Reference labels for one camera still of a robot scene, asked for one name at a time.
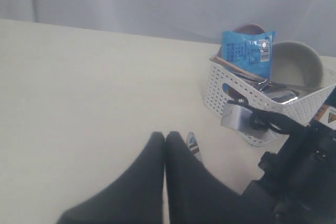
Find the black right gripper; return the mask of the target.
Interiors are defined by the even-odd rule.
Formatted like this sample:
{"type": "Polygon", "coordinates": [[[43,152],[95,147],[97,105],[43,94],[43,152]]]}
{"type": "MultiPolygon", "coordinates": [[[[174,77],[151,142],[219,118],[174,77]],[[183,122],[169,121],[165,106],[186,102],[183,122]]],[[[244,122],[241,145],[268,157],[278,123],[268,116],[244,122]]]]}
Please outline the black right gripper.
{"type": "Polygon", "coordinates": [[[258,167],[264,174],[246,189],[266,222],[335,223],[335,131],[316,120],[303,126],[262,110],[253,111],[249,123],[288,136],[277,153],[263,154],[258,167]]]}

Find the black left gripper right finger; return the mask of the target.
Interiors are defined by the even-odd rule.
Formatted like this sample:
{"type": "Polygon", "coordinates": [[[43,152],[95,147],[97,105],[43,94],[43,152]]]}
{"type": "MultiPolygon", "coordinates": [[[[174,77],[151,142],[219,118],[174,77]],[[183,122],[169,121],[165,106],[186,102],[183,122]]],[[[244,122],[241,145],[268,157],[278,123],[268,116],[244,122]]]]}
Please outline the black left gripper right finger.
{"type": "Polygon", "coordinates": [[[171,223],[274,223],[272,212],[243,198],[198,161],[179,132],[165,142],[165,168],[171,223]]]}

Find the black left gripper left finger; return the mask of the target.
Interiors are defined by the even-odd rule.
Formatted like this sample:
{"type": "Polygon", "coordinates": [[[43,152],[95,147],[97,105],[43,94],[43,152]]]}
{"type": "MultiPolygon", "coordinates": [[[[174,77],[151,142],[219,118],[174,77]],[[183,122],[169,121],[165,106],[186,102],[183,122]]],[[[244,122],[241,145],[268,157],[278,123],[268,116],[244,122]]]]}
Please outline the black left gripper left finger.
{"type": "Polygon", "coordinates": [[[101,192],[66,210],[58,223],[163,223],[165,138],[153,132],[130,167],[101,192]]]}

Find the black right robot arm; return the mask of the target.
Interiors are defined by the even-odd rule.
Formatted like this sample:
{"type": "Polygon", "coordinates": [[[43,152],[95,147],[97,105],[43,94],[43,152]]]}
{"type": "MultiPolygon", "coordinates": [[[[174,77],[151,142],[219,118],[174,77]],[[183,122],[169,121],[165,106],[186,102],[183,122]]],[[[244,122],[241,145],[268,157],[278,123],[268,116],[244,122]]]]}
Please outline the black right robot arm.
{"type": "Polygon", "coordinates": [[[307,126],[276,118],[270,128],[289,137],[277,153],[263,154],[264,174],[243,195],[272,216],[270,223],[335,223],[335,91],[307,126]]]}

